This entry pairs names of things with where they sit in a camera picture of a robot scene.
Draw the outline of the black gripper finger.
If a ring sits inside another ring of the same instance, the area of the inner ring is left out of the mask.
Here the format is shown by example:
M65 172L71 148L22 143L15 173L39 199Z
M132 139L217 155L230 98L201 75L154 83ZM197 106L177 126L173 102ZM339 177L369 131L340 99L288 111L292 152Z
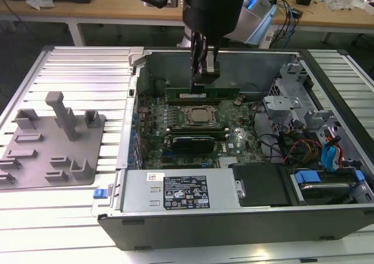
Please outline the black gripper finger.
M201 93L207 84L207 41L206 37L198 32L192 32L191 37L191 59L192 59L192 77L191 93Z
M211 84L220 76L220 65L216 61L217 51L214 46L207 47L205 58L204 83Z

